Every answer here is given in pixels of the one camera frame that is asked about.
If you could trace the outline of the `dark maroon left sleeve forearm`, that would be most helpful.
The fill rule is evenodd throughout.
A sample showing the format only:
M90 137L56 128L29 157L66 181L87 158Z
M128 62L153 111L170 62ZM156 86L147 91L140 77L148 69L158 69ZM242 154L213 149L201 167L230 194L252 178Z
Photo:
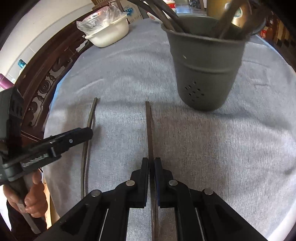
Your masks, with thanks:
M34 240L41 233L47 230L46 221L39 217L37 218L37 227L40 229L41 233L35 234L31 227L28 225L24 217L20 212L15 210L7 201L8 216L11 224L11 233L16 238L16 240Z

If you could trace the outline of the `person's left hand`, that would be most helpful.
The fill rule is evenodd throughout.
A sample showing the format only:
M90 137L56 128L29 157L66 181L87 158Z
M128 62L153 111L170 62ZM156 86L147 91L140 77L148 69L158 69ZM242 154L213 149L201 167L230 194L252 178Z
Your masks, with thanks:
M42 183L41 178L41 172L39 170L35 171L32 174L33 185L31 186L24 200L24 203L26 205L26 213L29 213L34 218L45 216L46 210L48 209L48 203L46 201L46 195L44 193L45 187ZM17 194L8 185L3 186L3 192L10 206L13 207L16 211L20 212L17 206L17 203L19 201L19 197L17 196Z

